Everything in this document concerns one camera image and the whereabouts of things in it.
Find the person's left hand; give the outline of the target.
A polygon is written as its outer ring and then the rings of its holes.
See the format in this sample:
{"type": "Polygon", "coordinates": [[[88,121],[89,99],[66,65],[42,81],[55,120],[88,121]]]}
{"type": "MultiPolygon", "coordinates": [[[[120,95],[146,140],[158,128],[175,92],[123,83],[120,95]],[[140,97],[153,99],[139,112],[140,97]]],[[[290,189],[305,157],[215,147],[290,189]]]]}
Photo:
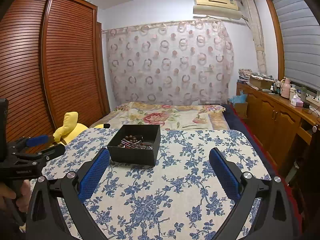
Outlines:
{"type": "Polygon", "coordinates": [[[0,196],[1,196],[1,210],[6,210],[7,205],[4,201],[5,198],[16,200],[16,205],[18,209],[26,213],[28,211],[29,202],[31,198],[31,187],[30,187],[30,181],[25,180],[21,186],[21,196],[20,198],[16,197],[16,193],[7,187],[5,184],[1,183],[0,186],[0,196]]]}

